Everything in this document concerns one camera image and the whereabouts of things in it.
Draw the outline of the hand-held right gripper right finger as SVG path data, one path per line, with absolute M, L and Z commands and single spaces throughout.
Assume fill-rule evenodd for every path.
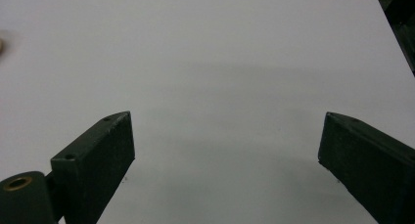
M 325 115 L 319 163 L 379 224 L 415 224 L 415 150 L 371 125 Z

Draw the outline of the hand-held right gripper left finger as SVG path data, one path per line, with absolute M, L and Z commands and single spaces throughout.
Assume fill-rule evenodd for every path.
M 129 112 L 108 115 L 51 158 L 67 224 L 96 224 L 135 159 Z

